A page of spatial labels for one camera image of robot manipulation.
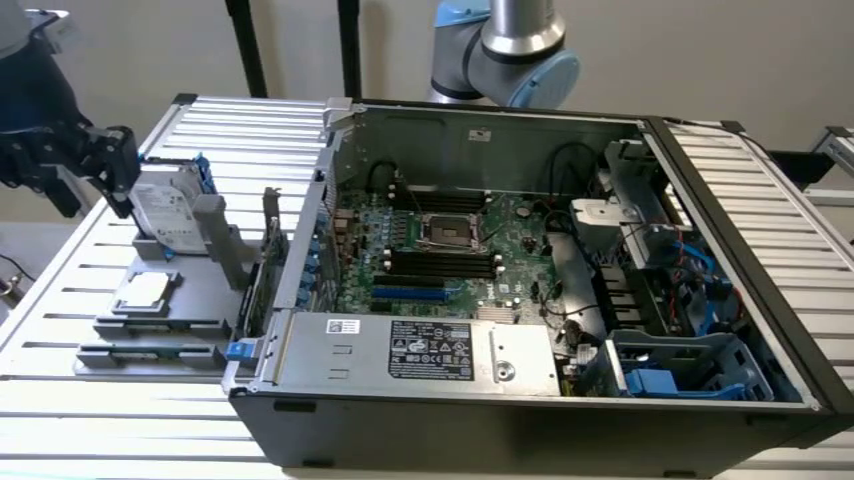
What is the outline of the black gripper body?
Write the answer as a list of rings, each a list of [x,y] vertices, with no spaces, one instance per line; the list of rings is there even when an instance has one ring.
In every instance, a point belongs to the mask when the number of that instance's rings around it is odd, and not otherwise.
[[[91,126],[48,47],[28,38],[1,59],[1,183],[41,188],[49,165],[79,173]]]

